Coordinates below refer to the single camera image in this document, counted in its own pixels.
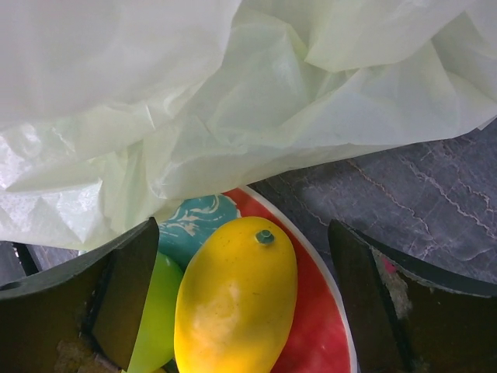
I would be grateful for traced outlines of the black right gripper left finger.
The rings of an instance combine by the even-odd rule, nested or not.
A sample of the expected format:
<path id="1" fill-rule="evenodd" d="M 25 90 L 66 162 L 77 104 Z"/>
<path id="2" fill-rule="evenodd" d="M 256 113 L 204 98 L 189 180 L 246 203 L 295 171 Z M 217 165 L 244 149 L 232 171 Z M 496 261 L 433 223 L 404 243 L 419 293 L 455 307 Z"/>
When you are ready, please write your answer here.
<path id="1" fill-rule="evenodd" d="M 158 251 L 154 218 L 1 286 L 3 372 L 128 369 Z"/>

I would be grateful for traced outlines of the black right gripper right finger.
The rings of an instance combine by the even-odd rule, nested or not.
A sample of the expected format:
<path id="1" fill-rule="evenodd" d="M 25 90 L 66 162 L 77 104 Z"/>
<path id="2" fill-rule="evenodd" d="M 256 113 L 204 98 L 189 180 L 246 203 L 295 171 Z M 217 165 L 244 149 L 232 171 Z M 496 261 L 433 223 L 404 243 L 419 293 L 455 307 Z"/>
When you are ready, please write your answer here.
<path id="1" fill-rule="evenodd" d="M 362 372 L 494 372 L 496 286 L 333 220 L 328 242 Z"/>

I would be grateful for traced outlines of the green fake apple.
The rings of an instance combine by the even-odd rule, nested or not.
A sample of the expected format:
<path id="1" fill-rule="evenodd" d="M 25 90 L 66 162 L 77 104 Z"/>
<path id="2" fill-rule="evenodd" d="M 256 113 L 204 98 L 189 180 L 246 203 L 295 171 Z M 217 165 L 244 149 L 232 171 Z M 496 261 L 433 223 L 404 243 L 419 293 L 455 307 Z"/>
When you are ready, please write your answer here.
<path id="1" fill-rule="evenodd" d="M 173 359 L 176 301 L 181 280 L 179 266 L 158 253 L 129 372 L 154 372 Z"/>

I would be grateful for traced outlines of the yellow fake mango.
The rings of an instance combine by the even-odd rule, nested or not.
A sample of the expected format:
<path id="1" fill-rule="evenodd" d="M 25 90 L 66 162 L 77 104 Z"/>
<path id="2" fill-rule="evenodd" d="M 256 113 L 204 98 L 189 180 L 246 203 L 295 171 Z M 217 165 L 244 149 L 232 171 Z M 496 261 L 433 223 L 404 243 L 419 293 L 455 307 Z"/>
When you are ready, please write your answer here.
<path id="1" fill-rule="evenodd" d="M 179 287 L 179 371 L 271 371 L 296 302 L 297 259 L 287 234 L 261 217 L 222 225 L 190 260 Z"/>

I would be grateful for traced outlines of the pale green plastic bag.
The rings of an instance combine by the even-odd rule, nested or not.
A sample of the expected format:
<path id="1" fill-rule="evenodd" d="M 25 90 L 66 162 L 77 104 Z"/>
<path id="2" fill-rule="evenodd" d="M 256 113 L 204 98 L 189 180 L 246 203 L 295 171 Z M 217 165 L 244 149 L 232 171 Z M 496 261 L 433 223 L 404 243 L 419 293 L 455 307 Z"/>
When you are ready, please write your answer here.
<path id="1" fill-rule="evenodd" d="M 494 1 L 3 1 L 1 237 L 93 249 L 495 116 Z"/>

